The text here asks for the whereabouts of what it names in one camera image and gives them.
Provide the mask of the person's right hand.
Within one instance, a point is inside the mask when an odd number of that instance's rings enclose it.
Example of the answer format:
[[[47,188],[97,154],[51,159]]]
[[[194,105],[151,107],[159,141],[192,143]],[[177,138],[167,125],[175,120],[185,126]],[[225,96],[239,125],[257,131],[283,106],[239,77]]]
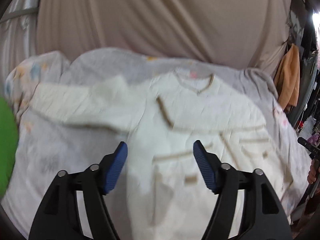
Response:
[[[310,165],[310,170],[308,172],[307,181],[311,185],[317,179],[317,170],[316,170],[317,160],[313,159]]]

